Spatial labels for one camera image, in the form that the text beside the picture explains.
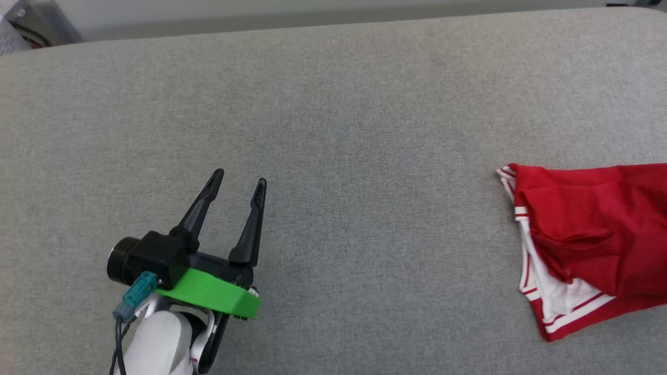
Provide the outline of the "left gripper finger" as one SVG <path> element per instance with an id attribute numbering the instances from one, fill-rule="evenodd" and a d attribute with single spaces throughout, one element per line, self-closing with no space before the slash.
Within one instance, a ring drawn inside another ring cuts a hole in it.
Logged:
<path id="1" fill-rule="evenodd" d="M 187 254 L 195 254 L 200 247 L 199 235 L 211 202 L 219 192 L 224 177 L 224 169 L 215 169 L 203 189 L 195 198 L 193 204 L 180 222 L 174 226 L 169 235 L 179 238 L 186 245 Z"/>
<path id="2" fill-rule="evenodd" d="M 257 266 L 262 226 L 264 223 L 264 207 L 267 181 L 260 178 L 250 201 L 251 212 L 243 228 L 240 239 L 229 253 L 228 261 L 240 268 Z"/>

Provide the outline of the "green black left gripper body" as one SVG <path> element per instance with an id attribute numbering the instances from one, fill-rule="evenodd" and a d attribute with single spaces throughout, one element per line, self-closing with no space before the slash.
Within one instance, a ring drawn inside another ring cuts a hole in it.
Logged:
<path id="1" fill-rule="evenodd" d="M 208 373 L 214 365 L 229 318 L 254 319 L 260 308 L 259 292 L 253 285 L 257 256 L 245 262 L 195 254 L 192 266 L 172 290 L 157 293 L 178 305 L 207 313 L 205 329 L 196 335 L 190 349 L 193 372 Z"/>

